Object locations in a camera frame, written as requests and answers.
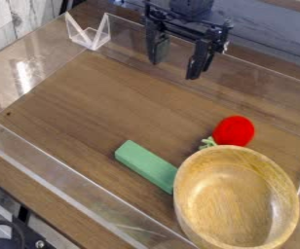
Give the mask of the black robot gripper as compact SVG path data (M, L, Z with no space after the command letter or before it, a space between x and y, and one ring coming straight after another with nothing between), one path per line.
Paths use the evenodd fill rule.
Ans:
M144 0L146 16L146 49L150 62L157 65L170 50L169 31L181 39L197 41L189 58L187 80L197 80L209 69L216 52L224 53L233 28L229 18L213 11L216 0Z

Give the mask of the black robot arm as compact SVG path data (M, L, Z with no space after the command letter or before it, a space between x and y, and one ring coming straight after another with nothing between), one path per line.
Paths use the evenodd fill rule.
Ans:
M170 0L164 7L145 0L146 50L150 62L160 64L169 55L172 37L195 44L187 66L187 80L197 80L211 68L216 53L229 44L233 23L213 12L216 0Z

